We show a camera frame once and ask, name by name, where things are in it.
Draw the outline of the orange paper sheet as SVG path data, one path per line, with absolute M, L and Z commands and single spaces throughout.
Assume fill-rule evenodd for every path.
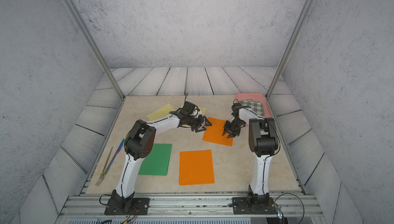
M 214 184 L 212 151 L 180 152 L 179 185 Z
M 203 135 L 203 141 L 232 147 L 233 138 L 227 138 L 227 136 L 223 135 L 226 121 L 212 117 L 208 117 L 208 120 L 212 126 L 207 127 Z

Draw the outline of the orange paper sheet front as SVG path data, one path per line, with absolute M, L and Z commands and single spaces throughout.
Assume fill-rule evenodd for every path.
M 214 184 L 212 151 L 180 152 L 179 185 Z

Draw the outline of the yellow paper sheet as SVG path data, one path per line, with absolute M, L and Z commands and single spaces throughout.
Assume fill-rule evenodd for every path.
M 158 120 L 163 117 L 166 117 L 172 111 L 175 111 L 175 109 L 171 104 L 168 103 L 167 105 L 165 105 L 165 106 L 159 108 L 158 110 L 154 111 L 153 113 L 147 115 L 147 118 L 150 121 Z
M 205 108 L 199 108 L 199 107 L 194 107 L 193 110 L 188 111 L 185 113 L 186 116 L 191 115 L 191 116 L 197 116 L 197 114 L 202 114 L 203 116 L 205 115 L 206 109 Z

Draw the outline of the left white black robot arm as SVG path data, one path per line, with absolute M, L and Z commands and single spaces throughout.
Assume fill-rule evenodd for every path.
M 115 207 L 125 212 L 131 208 L 135 193 L 135 183 L 144 159 L 151 153 L 155 136 L 170 129 L 189 126 L 193 132 L 203 132 L 212 123 L 200 111 L 187 113 L 181 109 L 169 115 L 145 122 L 138 120 L 129 131 L 124 141 L 125 163 L 118 185 L 112 191 L 106 208 Z

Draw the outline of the green paper sheet front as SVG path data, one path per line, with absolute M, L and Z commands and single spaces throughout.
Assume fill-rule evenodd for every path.
M 168 173 L 172 144 L 154 144 L 151 153 L 144 159 L 139 175 L 166 176 Z

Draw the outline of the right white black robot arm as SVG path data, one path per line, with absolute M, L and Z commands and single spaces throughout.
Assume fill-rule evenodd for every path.
M 254 170 L 249 192 L 241 202 L 252 213 L 258 208 L 270 207 L 274 201 L 270 198 L 268 179 L 273 156 L 280 150 L 275 120 L 257 114 L 250 106 L 234 103 L 231 107 L 232 119 L 224 124 L 223 135 L 235 138 L 241 129 L 248 127 L 248 144 L 254 154 Z

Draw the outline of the orange paper sheet back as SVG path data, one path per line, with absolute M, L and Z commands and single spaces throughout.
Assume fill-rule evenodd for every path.
M 208 120 L 212 126 L 207 127 L 203 135 L 203 141 L 232 147 L 233 138 L 227 138 L 227 136 L 223 135 L 226 121 L 212 117 L 208 117 Z

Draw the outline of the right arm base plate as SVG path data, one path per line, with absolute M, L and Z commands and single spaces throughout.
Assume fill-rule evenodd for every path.
M 253 200 L 247 197 L 233 197 L 230 207 L 235 215 L 276 215 L 277 209 L 273 199 Z

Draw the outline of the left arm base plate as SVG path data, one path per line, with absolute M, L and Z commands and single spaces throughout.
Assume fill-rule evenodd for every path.
M 108 201 L 104 215 L 147 215 L 150 198 L 113 199 Z

